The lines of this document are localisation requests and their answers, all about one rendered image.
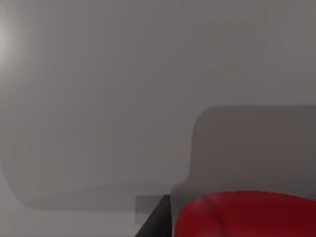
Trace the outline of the red cup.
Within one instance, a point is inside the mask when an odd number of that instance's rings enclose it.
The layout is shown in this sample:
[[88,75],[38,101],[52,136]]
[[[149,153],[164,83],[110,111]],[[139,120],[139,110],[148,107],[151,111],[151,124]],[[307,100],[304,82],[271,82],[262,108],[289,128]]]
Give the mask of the red cup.
[[217,192],[180,212],[174,237],[316,237],[316,201],[263,192]]

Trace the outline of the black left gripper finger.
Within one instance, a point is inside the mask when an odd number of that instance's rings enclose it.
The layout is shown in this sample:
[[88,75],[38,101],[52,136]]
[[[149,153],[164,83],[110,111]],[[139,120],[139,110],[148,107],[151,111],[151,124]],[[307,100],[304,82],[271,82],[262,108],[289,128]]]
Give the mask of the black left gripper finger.
[[172,237],[170,195],[163,195],[134,237]]

